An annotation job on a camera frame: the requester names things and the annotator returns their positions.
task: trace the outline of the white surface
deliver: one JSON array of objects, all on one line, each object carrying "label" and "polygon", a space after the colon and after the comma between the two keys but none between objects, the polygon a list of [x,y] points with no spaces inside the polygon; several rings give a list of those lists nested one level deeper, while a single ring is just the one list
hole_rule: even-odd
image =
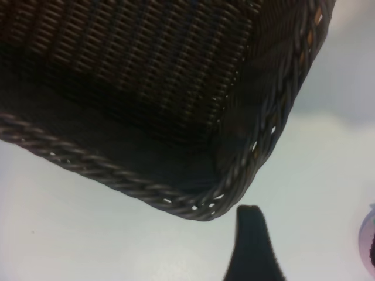
[{"label": "white surface", "polygon": [[[375,202],[375,1],[338,0],[284,134],[241,204],[265,213],[290,281],[370,281],[357,250]],[[0,280],[222,280],[235,208],[181,220],[0,143]]]}]

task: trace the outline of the black object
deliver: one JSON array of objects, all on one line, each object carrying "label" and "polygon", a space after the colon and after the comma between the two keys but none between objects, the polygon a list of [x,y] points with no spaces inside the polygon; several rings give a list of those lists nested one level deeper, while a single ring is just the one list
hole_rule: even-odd
[{"label": "black object", "polygon": [[334,4],[0,1],[0,139],[217,218],[273,151]]},{"label": "black object", "polygon": [[257,206],[237,209],[236,243],[225,281],[285,281]]},{"label": "black object", "polygon": [[371,259],[371,263],[375,267],[375,234],[374,234],[373,243],[371,244],[370,259]]}]

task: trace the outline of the purple object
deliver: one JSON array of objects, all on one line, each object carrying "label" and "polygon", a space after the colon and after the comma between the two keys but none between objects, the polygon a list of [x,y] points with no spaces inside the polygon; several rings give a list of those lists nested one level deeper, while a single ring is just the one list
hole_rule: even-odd
[{"label": "purple object", "polygon": [[372,205],[372,211],[365,217],[359,230],[359,254],[362,262],[370,274],[375,277],[375,267],[370,258],[370,249],[375,234],[375,205]]}]

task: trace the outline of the brown wicker basket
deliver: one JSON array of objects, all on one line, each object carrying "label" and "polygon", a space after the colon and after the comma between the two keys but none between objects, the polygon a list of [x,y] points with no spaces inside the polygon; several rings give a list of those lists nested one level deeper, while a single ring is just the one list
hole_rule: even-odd
[{"label": "brown wicker basket", "polygon": [[241,199],[335,0],[0,0],[0,139],[182,218]]}]

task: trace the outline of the twisted wicker edge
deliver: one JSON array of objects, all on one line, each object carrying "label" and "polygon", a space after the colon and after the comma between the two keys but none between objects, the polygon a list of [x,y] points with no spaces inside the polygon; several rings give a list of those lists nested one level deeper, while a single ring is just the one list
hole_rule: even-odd
[{"label": "twisted wicker edge", "polygon": [[[294,99],[326,37],[335,2],[302,1],[302,16],[295,25],[293,44],[288,55],[282,58],[274,90],[262,105],[254,132],[229,172],[209,191],[191,195],[171,186],[144,180],[106,157],[53,136],[7,112],[0,112],[0,139],[19,145],[64,169],[140,199],[159,210],[190,220],[209,221],[217,218],[242,198],[257,170],[275,148]],[[318,9],[323,16],[319,29],[313,21],[308,22]]]}]

